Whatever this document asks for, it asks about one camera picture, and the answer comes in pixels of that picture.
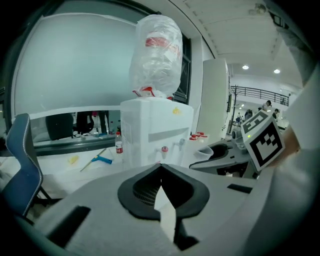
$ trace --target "railing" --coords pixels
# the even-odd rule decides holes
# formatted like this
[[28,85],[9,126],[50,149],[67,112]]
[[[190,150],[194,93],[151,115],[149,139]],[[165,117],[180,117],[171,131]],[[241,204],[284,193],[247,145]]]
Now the railing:
[[279,103],[281,105],[289,106],[289,97],[275,93],[268,90],[255,89],[250,87],[231,86],[230,89],[234,92],[236,90],[237,95],[243,95],[248,97],[255,97],[264,100],[270,100],[271,103]]

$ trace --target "desk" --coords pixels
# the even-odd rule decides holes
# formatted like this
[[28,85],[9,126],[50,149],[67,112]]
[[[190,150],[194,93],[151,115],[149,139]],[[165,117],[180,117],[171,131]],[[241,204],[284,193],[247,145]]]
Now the desk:
[[[181,166],[188,168],[190,164],[197,162],[197,157],[194,155],[194,152],[204,146],[206,145],[198,141],[188,140]],[[111,159],[112,164],[95,161],[80,172],[80,170],[101,151],[102,149],[38,156],[37,159],[43,173],[43,189],[53,199],[65,198],[67,195],[94,179],[124,171],[122,155],[117,155],[116,147],[113,146],[108,147],[101,154],[102,157]],[[74,156],[78,156],[79,158],[74,164],[70,164],[68,160]],[[15,157],[0,157],[0,162],[3,162],[0,170],[10,177],[13,177],[20,169],[20,164]],[[41,192],[39,193],[39,197],[45,198]]]

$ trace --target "plastic bag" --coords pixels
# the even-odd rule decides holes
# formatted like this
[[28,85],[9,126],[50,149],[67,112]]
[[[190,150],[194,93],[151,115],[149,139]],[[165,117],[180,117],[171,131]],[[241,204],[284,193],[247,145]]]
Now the plastic bag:
[[139,96],[171,96],[180,85],[182,34],[173,19],[149,15],[136,26],[136,42],[129,77]]

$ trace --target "red label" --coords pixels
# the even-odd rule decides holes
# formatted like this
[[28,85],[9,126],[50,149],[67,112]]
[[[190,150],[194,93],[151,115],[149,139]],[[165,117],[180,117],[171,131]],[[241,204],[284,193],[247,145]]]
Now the red label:
[[117,148],[117,149],[116,149],[116,152],[117,152],[118,154],[121,154],[121,153],[123,152],[122,147]]

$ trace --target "blue chair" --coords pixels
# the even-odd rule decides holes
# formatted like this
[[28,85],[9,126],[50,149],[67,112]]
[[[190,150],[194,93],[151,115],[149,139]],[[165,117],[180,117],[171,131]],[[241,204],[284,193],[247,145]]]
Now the blue chair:
[[14,213],[26,217],[39,191],[51,201],[49,195],[41,188],[43,174],[32,141],[28,114],[16,116],[6,138],[6,147],[19,161],[21,168],[4,187],[2,195]]

